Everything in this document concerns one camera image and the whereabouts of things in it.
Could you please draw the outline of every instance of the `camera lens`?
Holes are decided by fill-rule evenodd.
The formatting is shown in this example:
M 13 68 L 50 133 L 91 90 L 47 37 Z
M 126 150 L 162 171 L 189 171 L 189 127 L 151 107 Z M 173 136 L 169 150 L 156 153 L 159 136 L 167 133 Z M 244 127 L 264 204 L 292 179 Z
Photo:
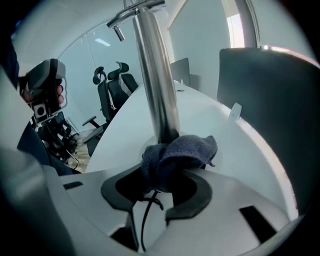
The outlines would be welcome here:
M 45 109 L 43 107 L 39 107 L 38 110 L 37 110 L 37 113 L 39 116 L 42 116 L 45 112 Z

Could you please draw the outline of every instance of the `gray cloth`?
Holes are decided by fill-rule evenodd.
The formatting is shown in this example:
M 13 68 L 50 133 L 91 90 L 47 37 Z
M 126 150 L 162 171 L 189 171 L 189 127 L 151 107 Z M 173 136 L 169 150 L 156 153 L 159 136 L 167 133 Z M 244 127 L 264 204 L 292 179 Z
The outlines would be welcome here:
M 213 136 L 200 138 L 196 135 L 184 135 L 171 144 L 148 146 L 142 156 L 142 177 L 145 194 L 151 190 L 170 192 L 173 174 L 186 168 L 200 168 L 212 165 L 212 159 L 218 151 Z

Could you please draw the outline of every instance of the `silver cylindrical post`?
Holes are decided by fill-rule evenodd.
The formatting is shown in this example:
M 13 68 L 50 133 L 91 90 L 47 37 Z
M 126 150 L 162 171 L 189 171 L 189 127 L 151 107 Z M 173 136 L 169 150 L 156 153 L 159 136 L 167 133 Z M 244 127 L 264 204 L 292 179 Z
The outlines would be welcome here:
M 148 8 L 137 12 L 133 26 L 154 134 L 158 143 L 171 143 L 180 126 L 168 53 L 155 15 Z

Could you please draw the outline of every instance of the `wooden floor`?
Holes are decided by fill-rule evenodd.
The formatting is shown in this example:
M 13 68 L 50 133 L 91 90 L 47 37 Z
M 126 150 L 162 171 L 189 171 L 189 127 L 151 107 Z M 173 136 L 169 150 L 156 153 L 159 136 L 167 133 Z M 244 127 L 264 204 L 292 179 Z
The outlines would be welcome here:
M 90 160 L 90 156 L 88 155 L 87 145 L 85 145 L 82 142 L 82 140 L 91 132 L 92 132 L 91 130 L 84 131 L 84 132 L 80 132 L 80 135 L 75 136 L 78 146 L 75 149 L 75 153 L 73 153 L 72 155 L 74 158 L 76 158 L 79 161 L 79 163 L 76 160 L 74 160 L 72 157 L 68 159 L 67 165 L 72 169 L 76 167 L 75 169 L 81 173 L 86 172 L 86 168 Z

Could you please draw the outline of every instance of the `human hand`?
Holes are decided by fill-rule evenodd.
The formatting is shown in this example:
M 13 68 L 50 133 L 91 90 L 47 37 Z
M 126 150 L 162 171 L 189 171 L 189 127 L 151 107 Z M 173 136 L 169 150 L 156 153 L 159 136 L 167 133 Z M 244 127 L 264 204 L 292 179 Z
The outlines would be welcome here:
M 62 103 L 64 103 L 64 100 L 65 100 L 64 97 L 62 96 L 62 92 L 64 91 L 64 88 L 61 85 L 62 79 L 56 79 L 55 83 L 56 83 L 56 92 L 58 94 L 58 102 L 61 105 Z M 30 103 L 35 100 L 35 97 L 29 93 L 29 90 L 27 88 L 23 90 L 21 96 L 26 103 Z

